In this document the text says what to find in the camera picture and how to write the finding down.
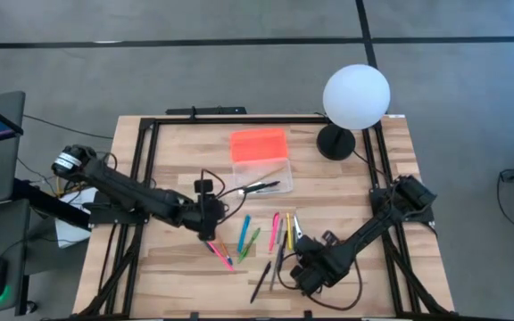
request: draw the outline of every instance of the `pink highlighter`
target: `pink highlighter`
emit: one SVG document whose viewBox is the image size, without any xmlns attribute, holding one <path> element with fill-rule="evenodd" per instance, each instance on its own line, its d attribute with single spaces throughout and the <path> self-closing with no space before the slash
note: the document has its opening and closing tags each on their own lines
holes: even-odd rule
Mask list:
<svg viewBox="0 0 514 321">
<path fill-rule="evenodd" d="M 269 241 L 269 254 L 273 251 L 273 245 L 275 244 L 275 235 L 278 230 L 278 212 L 273 217 L 273 230 L 271 231 L 271 239 Z"/>
</svg>

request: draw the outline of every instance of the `clear plastic container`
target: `clear plastic container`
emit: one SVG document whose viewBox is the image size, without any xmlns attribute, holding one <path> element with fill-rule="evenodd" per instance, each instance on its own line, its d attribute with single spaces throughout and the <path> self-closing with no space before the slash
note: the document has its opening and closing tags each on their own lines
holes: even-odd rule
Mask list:
<svg viewBox="0 0 514 321">
<path fill-rule="evenodd" d="M 236 162 L 233 164 L 233 178 L 236 186 L 279 181 L 278 185 L 249 193 L 247 197 L 293 191 L 293 174 L 287 158 Z"/>
</svg>

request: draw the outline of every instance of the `gray floor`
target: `gray floor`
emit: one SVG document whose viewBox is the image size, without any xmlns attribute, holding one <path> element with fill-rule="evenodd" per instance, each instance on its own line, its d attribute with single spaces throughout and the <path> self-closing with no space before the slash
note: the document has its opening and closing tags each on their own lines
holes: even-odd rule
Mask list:
<svg viewBox="0 0 514 321">
<path fill-rule="evenodd" d="M 374 37 L 514 36 L 514 1 L 365 3 Z M 352 0 L 0 0 L 0 42 L 359 35 Z M 514 44 L 375 50 L 393 90 L 390 112 L 408 116 L 422 177 L 439 194 L 436 224 L 456 309 L 514 318 L 514 226 L 495 199 L 498 172 L 514 167 Z M 23 90 L 29 115 L 109 136 L 120 115 L 191 105 L 321 111 L 330 74 L 365 62 L 362 45 L 0 50 L 0 93 Z M 110 147 L 30 119 L 24 129 L 20 157 L 44 175 L 66 144 Z M 17 176 L 37 179 L 21 167 Z M 514 218 L 514 184 L 502 200 Z M 22 319 L 69 314 L 84 250 L 33 279 L 41 310 Z"/>
</svg>

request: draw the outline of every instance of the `blue marker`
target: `blue marker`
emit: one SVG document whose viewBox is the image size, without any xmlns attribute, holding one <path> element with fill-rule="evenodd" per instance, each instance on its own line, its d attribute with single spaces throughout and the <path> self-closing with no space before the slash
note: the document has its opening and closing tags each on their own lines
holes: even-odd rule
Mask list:
<svg viewBox="0 0 514 321">
<path fill-rule="evenodd" d="M 251 221 L 251 217 L 249 215 L 245 216 L 245 222 L 243 223 L 243 229 L 241 230 L 241 236 L 239 236 L 239 245 L 237 245 L 237 253 L 241 253 L 243 250 L 243 242 L 245 241 L 245 233 L 247 232 L 247 227 L 249 227 L 249 221 Z"/>
</svg>

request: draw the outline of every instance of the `black lamp base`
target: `black lamp base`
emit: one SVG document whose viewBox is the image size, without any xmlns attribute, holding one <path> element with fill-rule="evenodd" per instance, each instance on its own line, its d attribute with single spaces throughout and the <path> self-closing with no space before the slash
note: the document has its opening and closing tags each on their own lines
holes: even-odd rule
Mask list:
<svg viewBox="0 0 514 321">
<path fill-rule="evenodd" d="M 317 136 L 317 148 L 322 156 L 332 161 L 346 159 L 356 147 L 356 140 L 350 130 L 335 124 L 322 128 Z"/>
</svg>

